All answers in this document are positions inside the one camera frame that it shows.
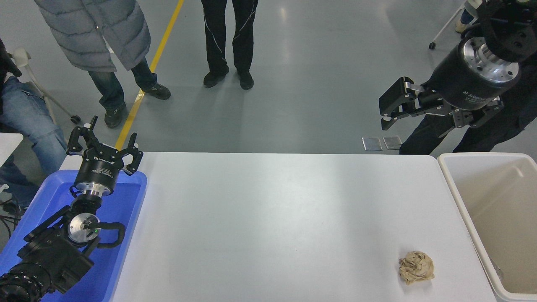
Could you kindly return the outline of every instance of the white chair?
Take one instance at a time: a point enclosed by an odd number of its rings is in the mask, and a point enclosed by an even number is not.
[[[455,19],[455,17],[457,17],[459,13],[463,11],[464,9],[466,9],[470,13],[470,15],[474,17],[474,20],[476,20],[477,8],[479,7],[479,5],[481,5],[481,0],[468,0],[468,1],[465,1],[463,4],[461,4],[461,6],[455,11],[453,16],[451,16],[451,18],[447,21],[447,23],[438,32],[436,37],[434,37],[433,41],[429,43],[429,49],[433,50],[436,48],[436,40],[438,39],[438,37],[444,32],[444,30],[447,28],[447,26],[449,26],[449,24],[453,21],[453,19]]]
[[[19,47],[13,51],[11,54],[11,57],[15,61],[15,65],[18,68],[24,67],[26,68],[26,71],[28,72],[28,76],[32,79],[31,82],[27,82],[26,84],[29,85],[34,92],[39,94],[43,100],[45,100],[45,104],[47,106],[48,111],[50,112],[50,117],[52,118],[52,121],[56,124],[56,117],[54,116],[54,112],[52,111],[52,108],[50,106],[50,102],[53,102],[56,104],[63,112],[65,112],[67,115],[70,116],[71,121],[74,124],[81,123],[81,119],[79,116],[69,113],[69,111],[60,104],[39,82],[37,81],[37,78],[35,78],[35,75],[32,71],[32,68],[30,68],[29,60],[31,59],[30,54],[26,52],[26,50],[22,47]]]

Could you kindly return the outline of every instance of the sneaker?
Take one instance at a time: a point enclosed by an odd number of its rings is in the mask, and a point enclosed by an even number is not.
[[[24,212],[26,212],[25,208],[22,208],[12,202],[4,203],[4,205],[2,206],[2,210],[12,216],[15,216],[15,215],[22,216],[24,215]]]
[[[106,110],[104,116],[104,123],[109,128],[117,127],[123,121],[123,112],[125,111],[125,104],[117,107],[116,109]]]
[[[149,89],[142,89],[142,91],[158,99],[169,99],[171,96],[170,89],[160,85],[159,83],[156,83]]]
[[[238,77],[240,79],[242,89],[249,90],[253,87],[253,78],[249,71],[239,72]]]
[[[211,88],[214,85],[218,84],[221,80],[223,80],[226,77],[226,74],[229,72],[229,67],[226,66],[226,70],[223,74],[216,74],[209,72],[204,78],[203,78],[203,85],[207,88]]]
[[[462,33],[467,27],[468,24],[463,24],[461,20],[457,20],[457,23],[455,23],[455,31],[458,33]]]

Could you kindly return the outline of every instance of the person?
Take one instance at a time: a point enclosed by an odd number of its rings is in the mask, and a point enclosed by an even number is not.
[[[481,5],[482,0],[467,0],[465,8],[462,10],[461,18],[455,23],[455,31],[462,33],[474,21],[477,15],[477,8]]]
[[[235,11],[235,35],[233,37],[233,63],[237,68],[241,88],[253,87],[250,67],[253,58],[253,20],[256,16],[257,0],[233,0]],[[226,20],[224,17],[227,0],[201,0],[205,17],[205,38],[209,73],[203,82],[210,88],[223,80],[229,72],[226,61]]]
[[[537,117],[537,54],[520,66],[520,80],[500,96],[505,107],[482,126],[468,128],[453,152],[489,152],[520,134]],[[435,118],[439,117],[426,116],[401,145],[399,154],[431,154],[445,138],[436,136]]]
[[[50,175],[58,171],[65,159],[67,144],[61,129],[53,123],[45,101],[16,78],[21,75],[0,39],[0,128],[3,132],[9,130],[28,137],[43,172]],[[5,191],[18,200],[18,204],[3,204],[3,210],[10,214],[19,211],[19,207],[28,207],[39,188],[15,165],[13,155],[0,167],[0,184],[7,184],[9,188]]]
[[[107,44],[131,70],[145,93],[168,99],[170,90],[157,82],[146,61],[150,35],[136,0],[35,0],[57,43],[72,65],[88,71],[103,97],[105,123],[117,127],[124,119],[124,92],[115,76]]]

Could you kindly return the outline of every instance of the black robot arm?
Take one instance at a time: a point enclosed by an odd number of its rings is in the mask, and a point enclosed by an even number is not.
[[[464,34],[427,82],[401,77],[379,98],[382,129],[407,116],[452,116],[436,119],[442,123],[437,135],[443,136],[492,118],[504,107],[499,96],[520,78],[518,63],[537,51],[535,2],[483,1],[472,35]]]
[[[61,208],[24,237],[27,244],[17,253],[21,262],[0,277],[0,302],[37,302],[46,293],[67,292],[91,269],[89,259],[95,248],[114,248],[125,236],[119,222],[101,222],[96,216],[102,197],[113,193],[122,158],[131,154],[133,162],[126,173],[136,172],[143,153],[135,145],[136,134],[124,150],[116,150],[98,141],[91,124],[75,127],[71,133],[69,155],[82,155],[82,165],[73,184],[80,192],[69,206]],[[78,143],[85,140],[87,149]],[[101,243],[101,229],[118,230],[117,239]]]

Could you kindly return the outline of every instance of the white plastic bin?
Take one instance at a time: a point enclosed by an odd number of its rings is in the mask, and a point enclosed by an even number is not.
[[[515,153],[453,153],[438,162],[498,300],[537,301],[535,161]]]

